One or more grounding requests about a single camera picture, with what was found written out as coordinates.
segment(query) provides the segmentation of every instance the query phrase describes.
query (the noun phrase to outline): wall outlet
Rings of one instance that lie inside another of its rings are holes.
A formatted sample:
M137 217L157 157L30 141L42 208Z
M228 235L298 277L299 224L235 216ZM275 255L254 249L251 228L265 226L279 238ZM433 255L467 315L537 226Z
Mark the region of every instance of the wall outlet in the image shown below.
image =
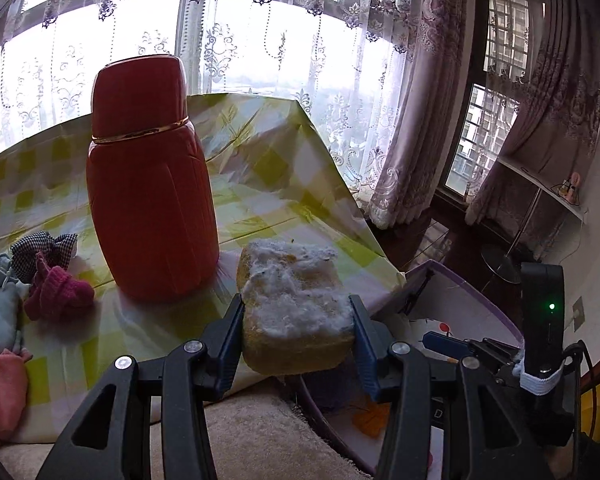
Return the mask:
M573 331L576 332L584 323L584 304L582 303L582 296L579 297L571 307L573 311Z

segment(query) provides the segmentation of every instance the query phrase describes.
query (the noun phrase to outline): purple curtain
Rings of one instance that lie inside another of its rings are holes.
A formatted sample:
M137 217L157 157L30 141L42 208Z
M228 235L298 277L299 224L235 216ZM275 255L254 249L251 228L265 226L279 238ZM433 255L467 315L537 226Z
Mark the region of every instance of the purple curtain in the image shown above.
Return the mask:
M544 33L520 113L501 155L561 184L577 171L587 176L600 124L600 31L578 0L549 0ZM473 224L492 218L510 234L518 230L537 187L495 164L466 213ZM522 242L540 257L567 214L542 194Z
M381 229L428 207L459 84L466 0L424 0L400 115L376 190L366 207Z

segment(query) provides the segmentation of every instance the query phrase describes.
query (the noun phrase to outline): gold trim band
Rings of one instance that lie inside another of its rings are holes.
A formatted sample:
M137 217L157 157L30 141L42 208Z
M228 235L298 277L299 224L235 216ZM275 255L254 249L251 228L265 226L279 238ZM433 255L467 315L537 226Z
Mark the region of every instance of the gold trim band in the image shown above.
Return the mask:
M160 134L162 132L168 132L169 130L175 130L176 128L181 127L183 124L186 124L189 121L189 117L185 117L184 119L179 120L176 123L167 124L166 126L160 126L158 128L149 128L147 130L141 130L139 132L131 132L130 134L122 134L116 135L112 137L93 137L91 136L91 140L95 144L109 144L110 142L118 142L119 140L129 140L129 139L137 139L138 137L144 137L147 135Z

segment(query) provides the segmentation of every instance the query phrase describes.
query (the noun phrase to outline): beige carpet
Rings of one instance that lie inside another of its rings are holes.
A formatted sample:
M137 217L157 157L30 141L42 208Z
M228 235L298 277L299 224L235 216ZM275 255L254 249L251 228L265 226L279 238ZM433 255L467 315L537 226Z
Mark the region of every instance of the beige carpet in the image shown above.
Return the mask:
M363 480L280 398L274 380L207 406L206 424L219 480ZM34 480L50 444L0 448L14 480ZM160 424L151 428L152 479L163 480Z

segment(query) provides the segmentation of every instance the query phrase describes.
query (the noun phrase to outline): yellow and white plaid tablecloth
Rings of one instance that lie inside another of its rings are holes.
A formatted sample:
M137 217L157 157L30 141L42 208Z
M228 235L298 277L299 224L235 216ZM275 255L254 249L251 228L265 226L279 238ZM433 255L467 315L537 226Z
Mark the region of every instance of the yellow and white plaid tablecloth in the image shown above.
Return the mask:
M168 305L121 294L91 222L84 167L91 117L59 124L0 155L0 252L37 230L78 234L69 270L96 290L93 315L68 323L22 314L27 408L16 442L52 442L85 393L121 354L166 355L221 317L236 292L242 247L254 238L333 246L344 285L375 312L404 284L384 256L306 114L295 101L241 94L188 99L205 149L221 255L206 290ZM244 363L234 391L261 377Z

